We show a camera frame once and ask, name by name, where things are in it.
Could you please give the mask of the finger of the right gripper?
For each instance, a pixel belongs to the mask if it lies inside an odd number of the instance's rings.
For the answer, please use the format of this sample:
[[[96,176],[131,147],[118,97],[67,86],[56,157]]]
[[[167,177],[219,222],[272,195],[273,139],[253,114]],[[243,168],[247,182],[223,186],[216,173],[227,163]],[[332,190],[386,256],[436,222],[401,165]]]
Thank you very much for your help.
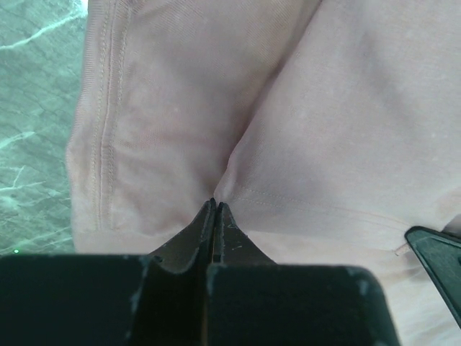
[[[435,231],[423,226],[407,230],[405,239],[440,296],[460,323],[460,227]]]

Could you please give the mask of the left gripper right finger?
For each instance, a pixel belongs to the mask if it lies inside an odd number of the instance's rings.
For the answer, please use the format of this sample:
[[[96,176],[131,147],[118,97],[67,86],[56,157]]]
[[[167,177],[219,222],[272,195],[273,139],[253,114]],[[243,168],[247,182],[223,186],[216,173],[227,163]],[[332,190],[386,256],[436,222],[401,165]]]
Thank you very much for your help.
[[[206,277],[206,345],[398,345],[381,285],[363,267],[278,265],[218,206]]]

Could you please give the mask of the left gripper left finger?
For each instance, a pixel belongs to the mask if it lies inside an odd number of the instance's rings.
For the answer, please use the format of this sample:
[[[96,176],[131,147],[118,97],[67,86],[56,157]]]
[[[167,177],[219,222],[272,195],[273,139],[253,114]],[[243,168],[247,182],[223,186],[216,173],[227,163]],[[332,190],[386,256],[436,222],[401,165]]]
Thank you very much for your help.
[[[150,254],[1,258],[3,345],[199,345],[215,201]]]

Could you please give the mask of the pink graphic t-shirt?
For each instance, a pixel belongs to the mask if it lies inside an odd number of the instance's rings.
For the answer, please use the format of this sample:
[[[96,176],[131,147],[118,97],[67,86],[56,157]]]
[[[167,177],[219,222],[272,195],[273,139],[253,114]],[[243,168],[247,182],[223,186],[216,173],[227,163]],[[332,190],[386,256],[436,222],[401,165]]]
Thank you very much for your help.
[[[404,239],[460,214],[458,1],[90,1],[66,166],[77,252],[215,198],[274,260],[372,271],[403,345],[460,343]]]

